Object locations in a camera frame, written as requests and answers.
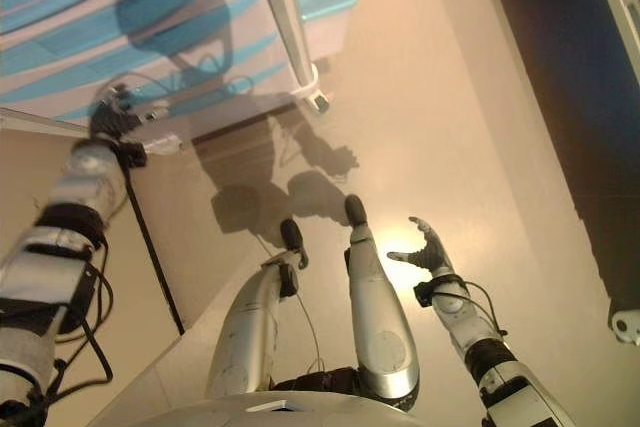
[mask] cable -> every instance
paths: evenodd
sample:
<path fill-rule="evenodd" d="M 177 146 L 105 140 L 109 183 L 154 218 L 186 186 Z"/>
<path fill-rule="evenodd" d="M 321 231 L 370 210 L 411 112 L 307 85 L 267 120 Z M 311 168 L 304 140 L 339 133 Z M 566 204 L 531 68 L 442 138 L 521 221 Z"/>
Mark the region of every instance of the cable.
<path fill-rule="evenodd" d="M 107 320 L 107 318 L 109 317 L 109 314 L 111 314 L 111 310 L 113 309 L 113 289 L 111 288 L 111 284 L 107 281 L 107 279 L 104 277 L 104 275 L 100 271 L 96 270 L 95 273 L 96 275 L 98 275 L 98 277 L 100 278 L 101 284 L 105 287 L 107 291 L 108 304 L 107 304 L 107 310 L 104 314 L 104 317 L 102 317 L 101 321 L 96 325 L 94 330 L 91 332 L 92 336 L 95 336 L 96 331 L 100 328 L 100 326 L 104 323 L 104 321 Z M 64 370 L 68 369 L 69 366 L 78 358 L 78 356 L 80 355 L 82 350 L 87 346 L 88 343 L 90 343 L 89 337 L 85 338 L 84 342 L 82 342 L 82 344 L 78 346 L 78 348 L 71 355 L 71 357 L 69 357 L 69 359 L 65 361 L 66 365 L 63 368 L 63 374 L 64 374 Z"/>
<path fill-rule="evenodd" d="M 491 314 L 489 314 L 489 312 L 487 312 L 487 309 L 485 309 L 481 304 L 479 304 L 478 302 L 473 300 L 471 297 L 467 297 L 465 295 L 452 294 L 450 292 L 434 292 L 433 293 L 433 297 L 436 297 L 436 296 L 437 297 L 450 297 L 450 298 L 454 298 L 454 299 L 466 300 L 467 302 L 471 302 L 475 307 L 477 307 L 478 309 L 480 309 L 482 311 L 482 313 L 487 317 L 487 320 L 493 324 L 493 327 L 496 329 L 496 331 L 498 333 L 500 333 L 501 335 L 504 335 L 504 334 L 502 334 L 502 332 L 505 332 L 505 331 L 500 329 L 500 326 L 498 325 L 498 321 L 496 320 L 496 318 L 494 316 L 492 316 Z"/>
<path fill-rule="evenodd" d="M 98 287 L 97 287 L 97 297 L 96 297 L 96 322 L 91 329 L 91 331 L 95 334 L 96 331 L 100 328 L 102 324 L 106 322 L 111 314 L 111 308 L 113 307 L 113 293 L 111 295 L 110 307 L 107 308 L 107 311 L 102 316 L 102 288 L 105 287 L 104 283 L 106 282 L 106 278 L 104 275 L 105 269 L 107 267 L 107 260 L 109 259 L 109 244 L 105 238 L 101 241 L 102 248 L 104 249 L 104 254 L 102 256 L 102 265 L 100 266 L 100 273 L 102 275 L 97 275 L 98 277 Z M 70 342 L 75 342 L 76 340 L 84 339 L 86 336 L 84 334 L 75 335 L 73 337 L 64 337 L 62 339 L 56 339 L 56 344 L 68 344 Z"/>
<path fill-rule="evenodd" d="M 269 248 L 265 245 L 264 241 L 260 238 L 260 236 L 256 235 L 255 238 L 258 240 L 264 251 L 267 253 L 269 257 L 273 257 L 273 254 L 269 251 Z M 318 343 L 318 335 L 316 334 L 316 329 L 313 326 L 313 322 L 311 322 L 311 317 L 309 316 L 309 312 L 302 301 L 302 297 L 300 294 L 296 292 L 296 297 L 298 298 L 298 302 L 300 303 L 300 307 L 302 307 L 302 311 L 304 312 L 304 316 L 307 319 L 307 323 L 309 324 L 309 329 L 311 330 L 311 335 L 313 335 L 313 343 L 316 348 L 316 358 L 313 359 L 311 365 L 307 369 L 307 374 L 311 372 L 314 365 L 318 365 L 318 372 L 322 372 L 325 370 L 324 359 L 320 356 L 320 344 Z"/>
<path fill-rule="evenodd" d="M 144 243 L 147 246 L 149 258 L 151 259 L 151 263 L 153 264 L 153 269 L 155 270 L 158 283 L 160 284 L 160 290 L 162 290 L 164 298 L 167 301 L 167 304 L 169 304 L 169 312 L 171 312 L 171 317 L 173 318 L 173 321 L 178 328 L 178 333 L 180 335 L 183 335 L 185 333 L 184 325 L 182 324 L 182 320 L 180 319 L 180 314 L 178 312 L 178 308 L 176 307 L 176 303 L 173 300 L 173 295 L 171 295 L 171 290 L 169 289 L 167 279 L 164 276 L 162 266 L 160 265 L 160 259 L 158 258 L 156 249 L 153 246 L 153 241 L 151 240 L 151 235 L 149 234 L 149 229 L 147 228 L 147 223 L 145 222 L 144 216 L 142 215 L 142 210 L 140 210 L 138 198 L 136 197 L 136 193 L 133 190 L 133 185 L 131 185 L 131 177 L 126 171 L 124 172 L 124 178 L 127 188 L 127 194 L 129 195 L 129 200 L 131 201 L 131 207 L 133 208 L 133 213 L 135 214 L 136 220 L 138 221 L 138 226 L 140 226 L 140 232 L 142 233 Z"/>
<path fill-rule="evenodd" d="M 472 287 L 475 287 L 476 289 L 480 290 L 484 294 L 485 298 L 487 299 L 487 303 L 489 304 L 489 309 L 491 310 L 491 317 L 493 319 L 494 324 L 496 325 L 496 329 L 498 330 L 500 335 L 502 335 L 503 337 L 508 335 L 509 333 L 506 330 L 501 329 L 498 324 L 498 318 L 496 317 L 496 311 L 493 308 L 493 301 L 491 300 L 491 296 L 489 295 L 489 292 L 487 292 L 486 289 L 482 287 L 480 284 L 476 284 L 475 282 L 465 282 L 465 285 L 470 285 Z"/>
<path fill-rule="evenodd" d="M 307 323 L 309 324 L 309 329 L 311 330 L 311 335 L 313 335 L 313 343 L 316 347 L 316 358 L 313 359 L 311 365 L 307 368 L 307 374 L 311 372 L 313 366 L 318 364 L 318 372 L 322 372 L 325 370 L 324 359 L 320 356 L 320 344 L 318 343 L 318 335 L 316 334 L 316 329 L 313 326 L 313 322 L 311 322 L 311 317 L 309 316 L 309 312 L 307 312 L 307 308 L 302 302 L 302 297 L 300 294 L 296 292 L 296 297 L 298 298 L 298 302 L 300 302 L 300 307 L 302 307 L 302 311 L 304 312 L 304 316 L 307 318 Z"/>

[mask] silver robot leg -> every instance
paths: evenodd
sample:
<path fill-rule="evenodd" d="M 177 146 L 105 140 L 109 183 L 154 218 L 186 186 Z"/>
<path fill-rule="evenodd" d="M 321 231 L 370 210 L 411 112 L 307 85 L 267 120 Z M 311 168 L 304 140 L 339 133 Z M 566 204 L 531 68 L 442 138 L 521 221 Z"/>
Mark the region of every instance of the silver robot leg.
<path fill-rule="evenodd" d="M 353 227 L 345 260 L 361 388 L 371 398 L 409 410 L 420 377 L 413 336 L 380 264 L 362 202 L 350 195 L 345 209 Z"/>
<path fill-rule="evenodd" d="M 262 264 L 236 295 L 220 332 L 206 395 L 269 390 L 278 334 L 278 304 L 298 291 L 296 269 L 308 258 L 291 219 L 280 225 L 286 251 Z"/>

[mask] floor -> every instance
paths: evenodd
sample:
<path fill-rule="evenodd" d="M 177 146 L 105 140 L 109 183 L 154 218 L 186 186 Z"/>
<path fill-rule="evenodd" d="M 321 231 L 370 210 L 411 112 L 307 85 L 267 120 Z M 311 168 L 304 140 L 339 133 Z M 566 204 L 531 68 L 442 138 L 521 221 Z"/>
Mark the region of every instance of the floor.
<path fill-rule="evenodd" d="M 612 311 L 640 307 L 640 88 L 607 0 L 500 0 Z"/>
<path fill-rule="evenodd" d="M 344 195 L 357 193 L 379 251 L 412 250 L 409 215 L 439 232 L 459 273 L 491 292 L 509 345 L 577 425 L 640 425 L 640 360 L 607 327 L 609 299 L 498 0 L 360 0 L 344 51 L 321 65 L 332 99 L 290 107 L 174 157 L 134 182 L 189 330 L 92 423 L 117 425 L 202 398 L 226 309 L 280 247 L 293 215 L 310 267 L 301 295 L 329 368 L 352 365 Z M 427 425 L 479 425 L 475 386 L 412 287 L 383 258 L 413 329 Z M 314 357 L 295 301 L 280 312 L 274 378 Z"/>

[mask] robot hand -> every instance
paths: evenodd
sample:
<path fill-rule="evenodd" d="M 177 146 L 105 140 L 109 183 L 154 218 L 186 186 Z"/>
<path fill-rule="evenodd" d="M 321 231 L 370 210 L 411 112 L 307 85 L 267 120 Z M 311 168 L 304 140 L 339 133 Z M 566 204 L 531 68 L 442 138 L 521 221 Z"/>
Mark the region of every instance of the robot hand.
<path fill-rule="evenodd" d="M 425 247 L 411 254 L 389 252 L 387 257 L 400 262 L 408 262 L 430 272 L 443 265 L 451 267 L 451 262 L 436 231 L 427 222 L 418 217 L 409 217 L 409 220 L 417 224 L 418 230 L 424 234 Z"/>

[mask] black wire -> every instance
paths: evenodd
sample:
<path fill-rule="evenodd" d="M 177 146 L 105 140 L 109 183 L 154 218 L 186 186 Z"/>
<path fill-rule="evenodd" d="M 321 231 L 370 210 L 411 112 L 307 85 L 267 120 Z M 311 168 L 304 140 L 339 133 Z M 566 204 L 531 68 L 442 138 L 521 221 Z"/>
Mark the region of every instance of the black wire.
<path fill-rule="evenodd" d="M 107 292 L 111 293 L 111 297 L 113 296 L 113 291 L 111 290 L 111 286 L 108 287 Z M 109 361 L 107 360 L 107 357 L 104 355 L 104 352 L 100 347 L 100 344 L 98 344 L 98 341 L 96 340 L 93 332 L 91 331 L 91 327 L 89 327 L 89 324 L 87 323 L 86 319 L 84 319 L 84 317 L 81 316 L 71 304 L 68 304 L 68 303 L 47 304 L 47 305 L 39 306 L 33 309 L 23 310 L 20 312 L 2 314 L 0 315 L 0 318 L 19 317 L 19 316 L 24 316 L 28 314 L 34 314 L 40 311 L 49 310 L 52 307 L 65 307 L 76 317 L 76 320 L 79 321 L 80 325 L 82 326 L 82 329 L 84 330 L 84 333 L 86 335 L 86 342 L 91 344 L 91 347 L 93 348 L 93 351 L 96 354 L 96 357 L 100 361 L 100 365 L 102 366 L 105 377 L 102 379 L 91 379 L 84 382 L 80 382 L 57 394 L 47 395 L 41 402 L 31 405 L 27 410 L 20 412 L 19 414 L 9 416 L 6 419 L 1 419 L 0 426 L 19 425 L 20 423 L 31 419 L 32 417 L 42 412 L 43 410 L 47 409 L 48 407 L 55 404 L 56 402 L 64 399 L 65 397 L 73 393 L 78 392 L 79 390 L 83 390 L 88 387 L 93 387 L 96 385 L 108 384 L 113 380 L 113 371 L 111 370 Z M 73 362 L 73 360 L 67 363 L 66 367 L 63 368 L 63 371 L 64 369 L 68 368 L 71 362 Z"/>
<path fill-rule="evenodd" d="M 433 296 L 434 297 L 436 297 L 436 296 L 438 296 L 438 297 L 451 297 L 451 298 L 454 298 L 454 299 L 466 300 L 468 302 L 471 302 L 475 307 L 480 309 L 484 315 L 487 316 L 487 319 L 493 324 L 493 327 L 496 329 L 496 331 L 498 331 L 498 333 L 504 332 L 502 329 L 500 329 L 500 325 L 498 325 L 497 319 L 494 316 L 492 316 L 491 314 L 489 314 L 489 312 L 487 312 L 487 309 L 485 309 L 481 304 L 479 304 L 478 302 L 473 300 L 471 297 L 468 297 L 466 295 L 453 294 L 451 292 L 434 292 Z"/>
<path fill-rule="evenodd" d="M 501 329 L 500 326 L 498 325 L 498 318 L 496 317 L 496 311 L 493 308 L 493 300 L 491 300 L 491 296 L 489 295 L 489 292 L 487 292 L 486 289 L 482 287 L 480 284 L 476 284 L 475 282 L 465 282 L 465 285 L 470 285 L 472 287 L 475 287 L 476 289 L 480 290 L 484 294 L 485 298 L 487 299 L 487 303 L 489 304 L 489 309 L 491 310 L 491 317 L 493 318 L 493 321 L 496 324 L 498 332 L 502 336 L 508 335 L 508 332 L 506 330 Z"/>
<path fill-rule="evenodd" d="M 95 336 L 95 333 L 98 331 L 100 326 L 104 323 L 104 321 L 107 320 L 107 318 L 111 314 L 111 310 L 113 309 L 113 289 L 111 288 L 111 284 L 107 281 L 107 279 L 105 278 L 102 272 L 96 270 L 95 273 L 100 278 L 101 285 L 103 285 L 105 290 L 107 291 L 108 303 L 107 303 L 107 309 L 105 311 L 104 317 L 102 317 L 102 320 L 99 323 L 97 323 L 95 328 L 91 331 L 92 336 Z M 78 358 L 80 353 L 84 350 L 84 348 L 90 342 L 91 342 L 91 339 L 89 337 L 86 337 L 85 340 L 82 342 L 82 344 L 80 344 L 78 348 L 75 350 L 75 352 L 71 354 L 71 357 L 69 357 L 69 359 L 65 361 L 66 365 L 63 370 L 66 370 L 69 368 L 69 366 L 73 363 L 73 361 Z"/>
<path fill-rule="evenodd" d="M 102 288 L 104 287 L 104 272 L 105 269 L 107 267 L 107 260 L 109 259 L 109 244 L 107 243 L 106 239 L 102 239 L 101 241 L 101 245 L 102 248 L 104 249 L 104 254 L 102 256 L 102 265 L 100 266 L 100 272 L 102 273 L 102 276 L 98 276 L 98 294 L 96 297 L 96 322 L 93 326 L 93 328 L 91 329 L 91 332 L 93 332 L 94 334 L 96 333 L 96 331 L 98 330 L 98 328 L 100 328 L 100 326 L 102 324 L 105 323 L 105 321 L 109 318 L 109 314 L 111 313 L 111 309 L 107 309 L 107 313 L 104 315 L 104 317 L 102 316 Z M 79 334 L 79 335 L 75 335 L 73 337 L 64 337 L 62 339 L 56 339 L 56 344 L 68 344 L 70 342 L 75 342 L 76 340 L 80 340 L 80 339 L 84 339 L 86 338 L 86 336 L 84 334 Z"/>
<path fill-rule="evenodd" d="M 144 243 L 147 246 L 147 251 L 149 252 L 149 258 L 151 259 L 151 264 L 153 265 L 153 270 L 156 273 L 156 278 L 158 279 L 158 283 L 160 284 L 160 290 L 164 295 L 167 304 L 169 305 L 169 312 L 171 313 L 171 317 L 178 328 L 178 334 L 183 335 L 185 333 L 184 325 L 182 324 L 182 319 L 180 319 L 180 314 L 178 313 L 178 308 L 176 307 L 176 303 L 173 300 L 173 295 L 171 295 L 171 290 L 169 289 L 169 284 L 167 283 L 167 279 L 164 276 L 164 272 L 162 270 L 162 266 L 160 265 L 160 259 L 158 258 L 158 254 L 156 253 L 156 249 L 153 245 L 153 241 L 151 240 L 151 235 L 149 234 L 149 229 L 147 228 L 147 223 L 144 220 L 144 216 L 142 215 L 142 210 L 140 209 L 140 204 L 138 203 L 138 198 L 136 197 L 135 190 L 133 189 L 133 185 L 131 184 L 131 177 L 128 172 L 124 172 L 125 186 L 127 188 L 127 195 L 129 196 L 129 200 L 131 201 L 131 207 L 133 208 L 133 213 L 136 216 L 136 220 L 138 221 L 138 226 L 140 227 L 140 232 L 142 233 L 142 238 L 144 239 Z"/>

